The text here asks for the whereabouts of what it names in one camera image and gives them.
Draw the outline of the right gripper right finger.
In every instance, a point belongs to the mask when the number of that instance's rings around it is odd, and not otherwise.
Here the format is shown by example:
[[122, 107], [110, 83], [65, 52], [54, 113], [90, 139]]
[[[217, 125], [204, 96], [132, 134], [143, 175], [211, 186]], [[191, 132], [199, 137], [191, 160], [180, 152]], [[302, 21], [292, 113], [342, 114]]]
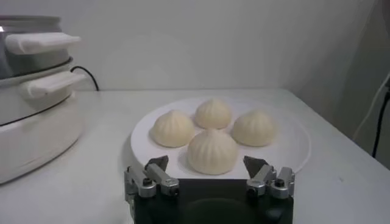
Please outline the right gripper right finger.
[[246, 192], [250, 198], [266, 194], [284, 200], [294, 196], [295, 173], [292, 168], [282, 167], [277, 174], [275, 168], [264, 159], [244, 156], [243, 163], [250, 178], [246, 181]]

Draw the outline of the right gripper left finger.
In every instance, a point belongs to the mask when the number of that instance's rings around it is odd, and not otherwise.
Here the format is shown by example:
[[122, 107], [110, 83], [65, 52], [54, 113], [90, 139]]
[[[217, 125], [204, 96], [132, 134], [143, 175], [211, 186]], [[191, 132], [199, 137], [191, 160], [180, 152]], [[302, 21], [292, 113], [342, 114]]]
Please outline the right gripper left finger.
[[159, 192], [169, 197], [180, 194], [179, 180], [169, 176], [165, 170], [169, 162], [168, 156], [152, 158], [144, 169], [129, 166], [124, 171], [125, 201], [130, 203], [136, 196], [152, 198]]

